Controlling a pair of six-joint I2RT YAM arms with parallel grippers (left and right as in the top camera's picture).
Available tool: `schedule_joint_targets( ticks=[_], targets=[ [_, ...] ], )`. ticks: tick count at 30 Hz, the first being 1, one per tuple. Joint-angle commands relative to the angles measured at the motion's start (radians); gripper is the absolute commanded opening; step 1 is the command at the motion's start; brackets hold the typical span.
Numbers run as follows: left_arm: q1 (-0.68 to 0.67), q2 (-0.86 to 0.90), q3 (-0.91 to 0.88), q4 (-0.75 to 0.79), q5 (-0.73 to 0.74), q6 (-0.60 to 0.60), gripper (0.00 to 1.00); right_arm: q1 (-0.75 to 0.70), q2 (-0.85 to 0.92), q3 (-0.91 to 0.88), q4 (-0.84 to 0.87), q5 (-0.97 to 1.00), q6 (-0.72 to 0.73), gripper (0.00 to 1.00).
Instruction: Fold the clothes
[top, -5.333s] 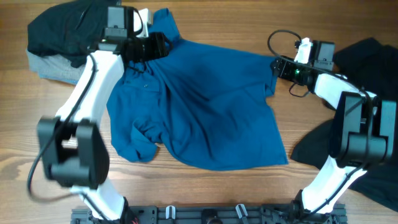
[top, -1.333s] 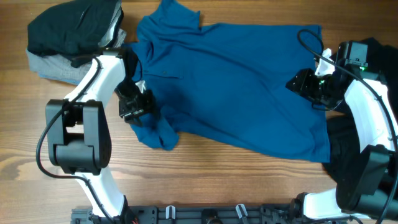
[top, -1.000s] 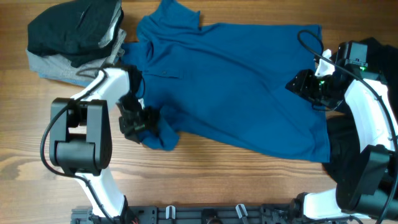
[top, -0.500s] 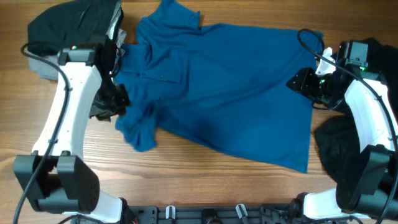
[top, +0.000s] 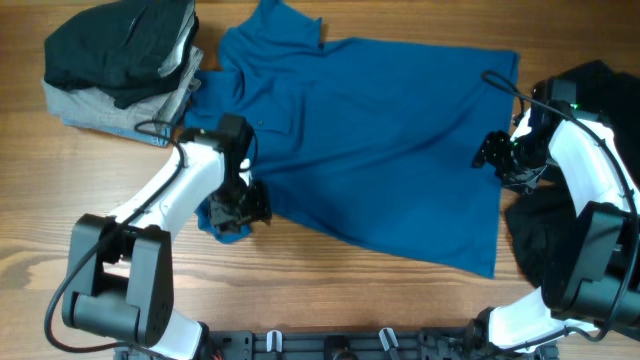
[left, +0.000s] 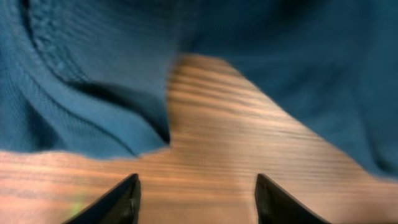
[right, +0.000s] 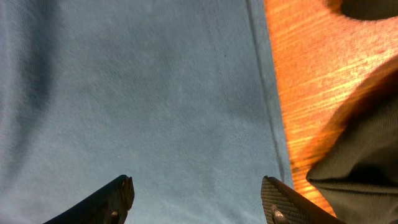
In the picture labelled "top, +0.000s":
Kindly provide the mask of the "dark green garment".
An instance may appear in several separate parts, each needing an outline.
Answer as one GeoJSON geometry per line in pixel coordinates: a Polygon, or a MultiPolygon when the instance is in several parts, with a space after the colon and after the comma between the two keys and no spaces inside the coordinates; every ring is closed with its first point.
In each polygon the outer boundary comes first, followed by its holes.
{"type": "Polygon", "coordinates": [[[591,61],[539,82],[500,136],[497,175],[520,195],[507,228],[533,291],[490,313],[495,345],[638,335],[639,152],[615,139],[638,93],[636,77],[591,61]]]}

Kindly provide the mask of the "blue polo shirt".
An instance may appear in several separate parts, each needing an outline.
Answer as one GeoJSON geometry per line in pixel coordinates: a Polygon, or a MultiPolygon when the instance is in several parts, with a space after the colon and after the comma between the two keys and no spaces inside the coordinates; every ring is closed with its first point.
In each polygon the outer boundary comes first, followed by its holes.
{"type": "Polygon", "coordinates": [[[492,277],[500,183],[472,160],[507,130],[510,96],[481,76],[515,80],[513,51],[324,41],[323,25],[262,1],[202,71],[185,117],[212,129],[225,114],[256,132],[250,154],[272,210],[367,249],[492,277]]]}

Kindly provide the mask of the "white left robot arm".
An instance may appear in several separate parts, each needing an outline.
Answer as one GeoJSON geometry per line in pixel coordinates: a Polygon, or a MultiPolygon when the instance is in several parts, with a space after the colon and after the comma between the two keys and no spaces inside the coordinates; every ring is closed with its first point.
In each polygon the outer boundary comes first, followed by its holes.
{"type": "Polygon", "coordinates": [[[247,152],[257,139],[245,118],[226,114],[213,131],[188,128],[162,169],[106,216],[85,214],[71,232],[67,275],[46,312],[72,329],[108,337],[107,349],[164,359],[211,359],[208,327],[174,307],[172,243],[199,206],[219,235],[272,217],[247,152]]]}

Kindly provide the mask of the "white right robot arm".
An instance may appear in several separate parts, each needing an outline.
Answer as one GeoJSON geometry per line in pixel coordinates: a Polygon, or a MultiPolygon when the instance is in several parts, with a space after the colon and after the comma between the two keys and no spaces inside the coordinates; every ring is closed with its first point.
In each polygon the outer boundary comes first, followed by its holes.
{"type": "Polygon", "coordinates": [[[472,160],[494,167],[504,188],[532,193],[548,168],[569,190],[576,218],[546,262],[542,284],[520,300],[488,308],[461,340],[468,359],[536,358],[544,345],[610,332],[639,337],[639,190],[601,113],[585,111],[572,82],[548,79],[523,95],[506,77],[481,78],[519,99],[513,134],[490,132],[472,160]]]}

